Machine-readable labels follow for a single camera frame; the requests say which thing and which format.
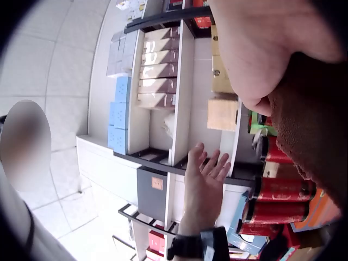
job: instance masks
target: hand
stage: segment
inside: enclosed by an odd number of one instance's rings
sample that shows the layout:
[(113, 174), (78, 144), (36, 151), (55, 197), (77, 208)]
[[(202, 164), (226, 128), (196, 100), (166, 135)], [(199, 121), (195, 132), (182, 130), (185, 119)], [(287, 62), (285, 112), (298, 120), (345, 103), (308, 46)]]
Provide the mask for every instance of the hand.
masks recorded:
[(215, 150), (209, 162), (204, 144), (198, 143), (190, 150), (185, 173), (185, 214), (179, 226), (181, 235), (197, 235), (204, 229), (214, 227), (222, 204), (223, 181), (231, 167), (226, 163), (225, 153), (217, 165), (220, 151)]

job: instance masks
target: brown box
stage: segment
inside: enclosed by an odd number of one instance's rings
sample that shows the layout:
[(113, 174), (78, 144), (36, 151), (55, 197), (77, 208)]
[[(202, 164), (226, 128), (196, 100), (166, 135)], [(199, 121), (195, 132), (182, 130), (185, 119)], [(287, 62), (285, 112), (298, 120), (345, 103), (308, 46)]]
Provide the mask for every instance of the brown box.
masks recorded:
[(179, 38), (149, 40), (144, 42), (143, 53), (153, 53), (153, 52), (176, 50), (176, 49), (179, 49)]
[(208, 101), (207, 128), (234, 131), (237, 124), (237, 111), (237, 100), (210, 99)]
[(138, 106), (147, 109), (174, 109), (176, 94), (139, 93)]
[(160, 63), (177, 63), (179, 50), (167, 50), (155, 53), (143, 54), (141, 65), (153, 65)]
[(145, 79), (139, 81), (138, 93), (176, 93), (176, 78)]
[(220, 55), (213, 55), (213, 85), (212, 91), (216, 93), (235, 93), (228, 79), (227, 71)]
[(168, 78), (177, 76), (177, 63), (162, 63), (149, 66), (142, 66), (140, 68), (141, 80), (143, 79), (155, 79), (155, 78)]
[(180, 26), (163, 28), (145, 33), (144, 41), (161, 40), (166, 38), (177, 38), (180, 36)]
[(220, 55), (219, 37), (216, 25), (212, 25), (212, 55)]

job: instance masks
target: black wristwatch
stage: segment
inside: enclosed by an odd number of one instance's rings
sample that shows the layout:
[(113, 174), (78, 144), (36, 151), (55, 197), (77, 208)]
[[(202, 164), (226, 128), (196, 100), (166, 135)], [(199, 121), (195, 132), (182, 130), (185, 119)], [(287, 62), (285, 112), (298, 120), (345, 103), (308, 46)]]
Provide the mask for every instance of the black wristwatch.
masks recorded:
[(229, 261), (225, 227), (205, 230), (197, 236), (176, 235), (168, 249), (168, 260), (172, 260), (175, 255), (204, 261)]

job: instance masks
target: cylindrical container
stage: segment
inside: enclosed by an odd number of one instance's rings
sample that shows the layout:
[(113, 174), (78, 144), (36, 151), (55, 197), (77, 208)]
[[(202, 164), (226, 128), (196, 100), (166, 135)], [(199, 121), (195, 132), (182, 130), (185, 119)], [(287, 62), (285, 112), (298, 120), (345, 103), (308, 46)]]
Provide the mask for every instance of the cylindrical container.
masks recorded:
[(272, 119), (271, 117), (267, 117), (258, 113), (258, 124), (272, 126)]
[(249, 224), (289, 224), (304, 221), (309, 202), (265, 203), (251, 200), (243, 209), (242, 221)]
[(284, 152), (278, 149), (276, 145), (277, 137), (260, 136), (255, 151), (257, 157), (262, 161), (271, 161), (277, 163), (293, 163)]
[(254, 235), (254, 236), (267, 236), (267, 237), (269, 237), (269, 236), (275, 235), (278, 232), (277, 229), (275, 229), (275, 226), (277, 226), (277, 225), (248, 224), (248, 223), (243, 223), (242, 220), (240, 219), (238, 221), (236, 233), (239, 235)]
[(312, 200), (316, 192), (317, 186), (311, 180), (255, 177), (249, 199), (262, 202), (305, 202)]

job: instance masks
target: floor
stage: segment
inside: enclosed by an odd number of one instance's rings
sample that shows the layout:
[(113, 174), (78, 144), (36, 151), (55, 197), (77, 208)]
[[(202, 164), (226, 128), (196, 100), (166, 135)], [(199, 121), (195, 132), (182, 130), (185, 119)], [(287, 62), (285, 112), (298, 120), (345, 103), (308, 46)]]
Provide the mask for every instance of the floor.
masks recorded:
[(91, 182), (81, 176), (76, 135), (88, 134), (94, 51), (110, 0), (44, 0), (35, 6), (0, 57), (0, 115), (35, 101), (52, 136), (50, 171), (35, 192), (20, 193), (44, 227), (77, 260), (115, 260), (101, 229)]

